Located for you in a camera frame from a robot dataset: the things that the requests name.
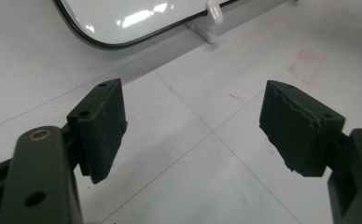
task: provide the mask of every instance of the white clip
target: white clip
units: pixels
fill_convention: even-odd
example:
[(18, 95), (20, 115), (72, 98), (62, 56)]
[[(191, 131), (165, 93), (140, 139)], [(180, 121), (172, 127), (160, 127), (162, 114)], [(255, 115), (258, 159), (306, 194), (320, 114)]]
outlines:
[(208, 43), (214, 44), (216, 42), (216, 33), (212, 27), (222, 24), (224, 22), (224, 15), (216, 0), (208, 0), (206, 6), (208, 11), (207, 16), (189, 22), (187, 26), (203, 37)]

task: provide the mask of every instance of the whiteboard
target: whiteboard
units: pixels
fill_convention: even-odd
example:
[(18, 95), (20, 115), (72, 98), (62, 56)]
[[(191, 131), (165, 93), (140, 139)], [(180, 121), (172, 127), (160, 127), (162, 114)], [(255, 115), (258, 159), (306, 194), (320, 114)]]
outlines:
[[(199, 16), (207, 0), (55, 0), (85, 39), (102, 47), (126, 47)], [(231, 2), (217, 0), (219, 4)]]

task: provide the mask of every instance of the white floor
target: white floor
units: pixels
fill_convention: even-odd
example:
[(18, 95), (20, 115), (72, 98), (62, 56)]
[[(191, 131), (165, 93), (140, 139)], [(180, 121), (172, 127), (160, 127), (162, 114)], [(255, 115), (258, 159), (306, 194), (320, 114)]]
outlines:
[(362, 0), (237, 4), (214, 45), (180, 26), (104, 51), (51, 1), (0, 0), (0, 161), (19, 135), (62, 127), (92, 87), (122, 77), (129, 128), (112, 172), (94, 186), (76, 169), (86, 222), (332, 223), (330, 171), (287, 170), (258, 116), (275, 79), (343, 114), (345, 133), (362, 128)]

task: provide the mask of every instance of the black mechanical part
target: black mechanical part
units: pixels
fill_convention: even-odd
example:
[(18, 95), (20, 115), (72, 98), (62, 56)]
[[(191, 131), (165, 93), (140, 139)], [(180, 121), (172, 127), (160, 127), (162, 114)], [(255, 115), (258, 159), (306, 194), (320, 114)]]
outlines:
[(74, 173), (62, 131), (40, 127), (16, 145), (0, 209), (0, 224), (82, 223)]
[[(67, 186), (69, 184), (69, 181), (72, 182), (72, 190), (68, 190), (68, 194), (66, 196), (68, 197), (68, 200), (73, 201), (68, 201), (69, 204), (66, 204), (66, 206), (71, 206), (70, 203), (74, 204), (74, 201), (79, 204), (77, 197), (77, 188), (75, 188), (76, 181), (74, 179), (74, 174), (72, 173), (72, 171), (76, 168), (78, 164), (80, 164), (82, 171), (85, 171), (85, 175), (90, 175), (90, 178), (95, 184), (107, 177), (111, 169), (111, 165), (115, 159), (115, 156), (117, 155), (122, 136), (123, 134), (125, 134), (127, 127), (120, 79), (110, 80), (96, 86), (70, 113), (70, 115), (68, 116), (68, 120), (69, 123), (64, 125), (64, 127), (61, 129), (62, 141), (59, 139), (57, 139), (56, 141), (55, 139), (52, 139), (52, 137), (57, 136), (56, 134), (58, 134), (59, 131), (58, 128), (54, 127), (48, 127), (47, 129), (40, 128), (30, 131), (29, 135), (27, 136), (28, 141), (25, 137), (21, 137), (20, 142), (17, 144), (17, 150), (22, 150), (19, 149), (19, 147), (21, 147), (21, 144), (28, 145), (32, 143), (40, 143), (43, 144), (43, 146), (36, 146), (36, 153), (41, 153), (41, 156), (39, 156), (38, 154), (30, 156), (29, 153), (23, 152), (25, 154), (25, 157), (22, 161), (14, 161), (16, 158), (13, 158), (12, 160), (0, 163), (0, 202), (5, 202), (9, 200), (9, 195), (7, 196), (7, 199), (3, 199), (6, 183), (8, 189), (13, 189), (12, 193), (16, 195), (15, 197), (18, 197), (17, 194), (20, 193), (19, 189), (24, 188), (28, 185), (28, 182), (26, 181), (25, 185), (24, 182), (23, 184), (21, 182), (17, 182), (18, 185), (22, 185), (15, 187), (12, 184), (12, 186), (14, 187), (9, 187), (9, 167), (11, 167), (11, 170), (15, 174), (28, 175), (28, 172), (30, 172), (28, 170), (32, 168), (27, 168), (27, 166), (33, 166), (33, 164), (26, 163), (24, 166), (18, 165), (16, 168), (14, 168), (13, 164), (19, 164), (24, 161), (29, 161), (31, 159), (35, 160), (35, 158), (38, 157), (38, 160), (42, 160), (42, 158), (45, 159), (47, 157), (46, 153), (48, 152), (40, 149), (49, 147), (49, 145), (53, 146), (53, 144), (59, 144), (58, 149), (63, 149), (65, 155), (59, 154), (58, 159), (60, 160), (59, 162), (65, 162), (67, 164), (67, 167), (71, 173), (71, 180), (67, 176), (64, 177), (62, 175), (58, 175), (57, 181), (60, 181), (61, 183), (53, 183), (53, 185), (49, 185), (49, 187), (54, 189), (63, 188), (65, 184), (62, 181), (67, 180)], [(55, 169), (49, 169), (50, 167), (55, 168), (55, 166), (57, 166), (57, 163), (47, 164), (49, 162), (49, 159), (45, 159), (43, 162), (43, 164), (47, 165), (48, 167), (45, 168), (47, 169), (46, 172), (41, 172), (42, 175), (40, 176), (40, 178), (32, 180), (33, 182), (36, 182), (36, 184), (42, 182), (41, 184), (44, 183), (45, 185), (45, 183), (48, 182), (46, 174), (53, 174), (53, 172), (55, 171), (59, 172)], [(34, 164), (38, 168), (44, 169), (44, 167), (42, 167), (42, 164), (37, 162)], [(31, 191), (31, 193), (32, 197), (30, 200), (26, 201), (27, 204), (36, 203), (36, 201), (46, 199), (48, 196), (48, 194), (44, 190), (34, 192)], [(31, 207), (33, 208), (30, 209), (30, 212), (34, 212), (34, 210), (36, 209), (35, 206)], [(70, 215), (70, 211), (64, 210), (64, 212), (66, 214), (61, 212), (57, 214), (57, 216), (64, 217)], [(13, 216), (13, 213), (7, 213), (7, 215), (4, 216)], [(78, 218), (70, 221), (73, 222), (67, 223), (79, 223)], [(47, 222), (46, 220), (42, 219), (39, 223), (58, 222)]]
[(67, 116), (71, 138), (82, 150), (79, 166), (96, 184), (105, 179), (117, 155), (127, 121), (119, 79), (96, 86)]
[(285, 164), (304, 176), (332, 169), (328, 189), (336, 224), (362, 224), (362, 129), (341, 132), (344, 117), (297, 88), (268, 81), (260, 128)]

